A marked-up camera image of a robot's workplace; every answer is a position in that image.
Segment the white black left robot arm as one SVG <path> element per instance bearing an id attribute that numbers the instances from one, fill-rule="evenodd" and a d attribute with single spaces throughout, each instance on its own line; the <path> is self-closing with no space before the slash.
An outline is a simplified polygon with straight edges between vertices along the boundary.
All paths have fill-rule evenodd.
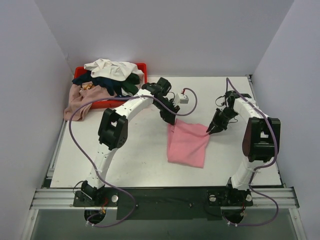
<path id="1" fill-rule="evenodd" d="M 102 115 L 98 128 L 98 150 L 89 176 L 81 185 L 81 192 L 91 206 L 98 206 L 103 200 L 104 180 L 116 151 L 123 147 L 128 139 L 129 122 L 143 109 L 155 105 L 160 117 L 174 125 L 176 113 L 180 110 L 166 95 L 171 90 L 170 82 L 161 77 L 156 83 L 145 83 L 133 99 L 121 106 L 107 108 Z"/>

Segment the pink t shirt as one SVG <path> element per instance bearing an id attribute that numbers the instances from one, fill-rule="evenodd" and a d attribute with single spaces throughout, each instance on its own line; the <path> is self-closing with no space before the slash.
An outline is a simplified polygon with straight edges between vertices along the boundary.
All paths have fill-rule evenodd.
<path id="1" fill-rule="evenodd" d="M 210 136 L 202 124 L 186 123 L 180 119 L 167 127 L 167 161 L 193 168 L 203 168 Z"/>

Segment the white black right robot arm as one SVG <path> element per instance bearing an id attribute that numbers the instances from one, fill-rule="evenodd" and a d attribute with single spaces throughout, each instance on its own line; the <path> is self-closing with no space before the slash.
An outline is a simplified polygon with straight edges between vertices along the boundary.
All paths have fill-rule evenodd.
<path id="1" fill-rule="evenodd" d="M 255 175 L 275 164 L 280 148 L 281 121 L 263 113 L 247 93 L 230 90 L 223 98 L 222 108 L 216 109 L 206 132 L 212 135 L 227 130 L 231 119 L 236 116 L 246 123 L 242 140 L 244 157 L 229 180 L 232 187 L 223 192 L 224 201 L 234 205 L 241 199 L 240 191 L 251 187 Z"/>

